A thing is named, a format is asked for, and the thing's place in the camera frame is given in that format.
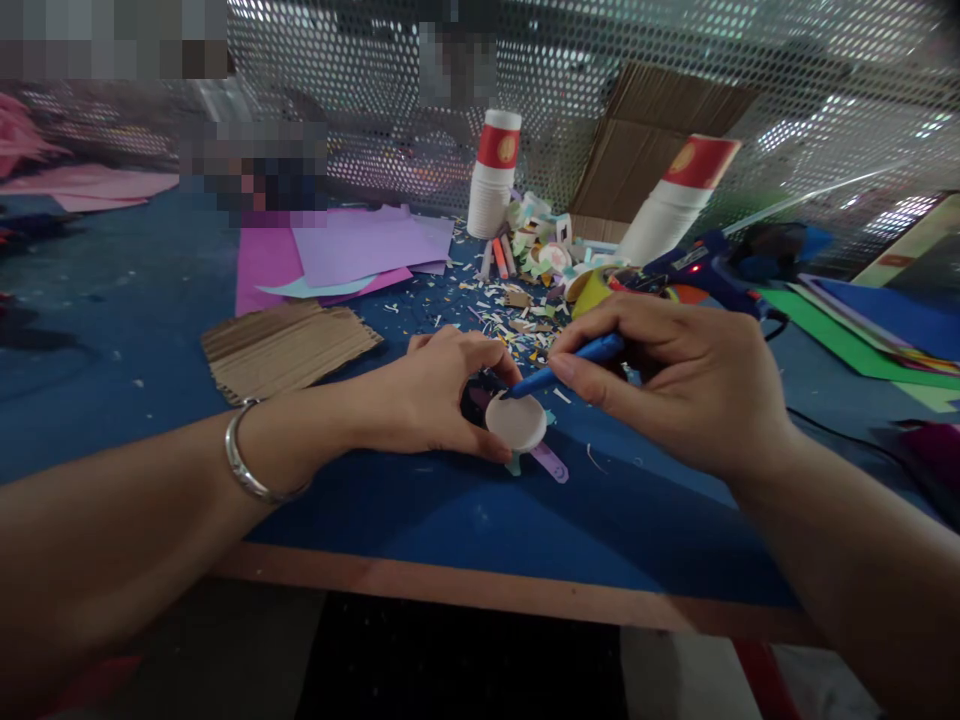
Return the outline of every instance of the table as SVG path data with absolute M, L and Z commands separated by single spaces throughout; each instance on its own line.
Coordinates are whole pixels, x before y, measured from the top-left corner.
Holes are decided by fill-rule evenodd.
M 16 212 L 57 208 L 48 198 L 8 200 Z M 36 331 L 77 338 L 74 347 L 59 350 L 0 350 L 3 482 L 228 408 L 199 337 L 232 314 L 239 231 L 211 198 L 177 191 L 148 205 L 88 216 L 77 229 L 74 237 L 0 262 L 0 290 L 37 313 L 25 328 L 0 322 L 4 343 L 49 339 Z M 472 258 L 480 249 L 471 241 L 455 245 L 454 253 Z M 425 292 L 424 281 L 353 301 L 385 342 L 328 381 L 402 355 L 404 330 L 433 325 L 419 301 Z M 400 315 L 383 309 L 393 303 Z M 445 321 L 470 316 L 462 305 L 450 303 Z M 454 307 L 462 315 L 447 317 Z M 888 383 L 853 374 L 799 329 L 789 328 L 773 349 L 788 402 L 837 430 L 875 439 L 871 429 L 892 419 L 944 418 Z M 569 405 L 552 394 L 540 399 L 557 416 L 547 442 L 570 469 L 566 485 L 529 458 L 514 480 L 502 467 L 450 454 L 352 453 L 324 468 L 302 500 L 255 529 L 215 572 L 598 622 L 822 642 L 720 481 L 683 467 L 578 399 Z M 933 514 L 887 460 L 813 434 Z M 604 472 L 587 458 L 587 443 Z

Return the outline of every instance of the table edge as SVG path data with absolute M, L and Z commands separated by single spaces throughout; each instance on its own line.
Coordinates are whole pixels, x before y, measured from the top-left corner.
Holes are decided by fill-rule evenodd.
M 218 577 L 743 640 L 828 647 L 801 610 L 242 542 Z

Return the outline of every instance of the bracelet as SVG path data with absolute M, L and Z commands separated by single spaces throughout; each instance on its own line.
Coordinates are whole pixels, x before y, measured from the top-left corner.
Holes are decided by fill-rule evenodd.
M 250 408 L 259 405 L 261 402 L 263 400 L 260 398 L 244 400 L 243 409 L 234 416 L 227 426 L 227 434 L 224 437 L 224 443 L 227 446 L 227 460 L 230 463 L 230 469 L 233 470 L 233 474 L 237 478 L 237 482 L 240 483 L 240 487 L 268 505 L 283 505 L 305 493 L 313 481 L 307 481 L 303 487 L 294 490 L 292 493 L 277 493 L 257 480 L 246 463 L 243 462 L 243 458 L 240 457 L 240 449 L 237 447 L 237 428 L 240 427 L 240 421 L 243 420 L 243 416 L 247 414 Z

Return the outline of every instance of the stack of paper cups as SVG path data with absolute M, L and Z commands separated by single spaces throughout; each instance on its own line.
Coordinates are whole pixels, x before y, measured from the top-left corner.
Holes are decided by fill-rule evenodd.
M 467 211 L 467 232 L 474 237 L 494 237 L 506 218 L 517 172 L 521 120 L 516 113 L 487 110 Z
M 633 219 L 617 255 L 643 266 L 683 238 L 740 149 L 739 140 L 691 135 Z

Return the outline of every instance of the forearm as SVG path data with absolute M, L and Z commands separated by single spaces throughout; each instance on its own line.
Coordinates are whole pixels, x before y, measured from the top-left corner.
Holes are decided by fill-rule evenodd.
M 351 446 L 342 387 L 251 409 L 239 447 L 277 492 Z M 129 638 L 270 512 L 227 463 L 234 413 L 0 489 L 0 687 L 24 697 Z
M 894 713 L 960 710 L 960 538 L 804 438 L 730 483 L 814 622 Z

